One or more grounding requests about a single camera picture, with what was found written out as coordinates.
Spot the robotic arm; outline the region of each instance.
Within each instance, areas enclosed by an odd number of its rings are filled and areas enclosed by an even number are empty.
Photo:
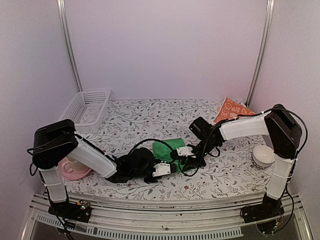
[[[199,117],[189,128],[200,139],[199,144],[171,152],[174,160],[183,161],[184,171],[205,166],[204,156],[225,141],[253,135],[270,136],[276,157],[269,188],[262,204],[244,207],[241,215],[247,223],[283,214],[281,197],[293,172],[302,130],[282,105],[277,104],[266,113],[224,120],[215,125]],[[87,202],[69,202],[58,170],[58,163],[64,157],[87,165],[113,183],[125,183],[132,177],[144,177],[145,181],[152,182],[156,177],[175,172],[172,164],[160,166],[153,154],[143,147],[120,158],[111,158],[76,134],[74,123],[68,119],[38,129],[33,148],[28,151],[33,151],[32,162],[49,192],[49,212],[82,222],[89,221],[91,208]]]

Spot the pink plate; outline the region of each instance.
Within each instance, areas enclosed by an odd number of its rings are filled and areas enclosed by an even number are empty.
[[[79,180],[79,179],[82,179],[82,178],[84,178],[85,176],[87,176],[91,172],[91,168],[88,168],[88,170],[83,172],[83,173],[75,173],[73,171],[70,172],[70,173],[66,172],[62,167],[62,164],[64,162],[66,162],[66,161],[67,161],[67,159],[64,158],[59,162],[59,169],[60,169],[61,175],[64,176],[68,180]]]

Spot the green cloth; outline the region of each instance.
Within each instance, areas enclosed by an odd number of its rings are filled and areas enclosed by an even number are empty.
[[[185,146],[185,142],[182,138],[164,140],[174,150]],[[153,144],[153,155],[154,158],[160,159],[165,162],[171,162],[173,159],[170,157],[171,150],[161,142],[155,141]]]

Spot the white bowl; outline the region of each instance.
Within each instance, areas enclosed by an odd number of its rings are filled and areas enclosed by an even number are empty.
[[[275,162],[275,154],[272,148],[266,145],[255,146],[252,152],[253,161],[260,167],[270,167]]]

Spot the white wall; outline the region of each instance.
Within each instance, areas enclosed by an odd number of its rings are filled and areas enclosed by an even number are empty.
[[[113,99],[245,100],[266,0],[68,0],[85,90]]]
[[[56,0],[0,3],[0,239],[16,240],[39,176],[29,176],[34,132],[76,93]]]
[[[320,1],[276,1],[253,110],[282,103],[299,114],[309,140],[291,185],[298,190],[314,239],[320,239]]]

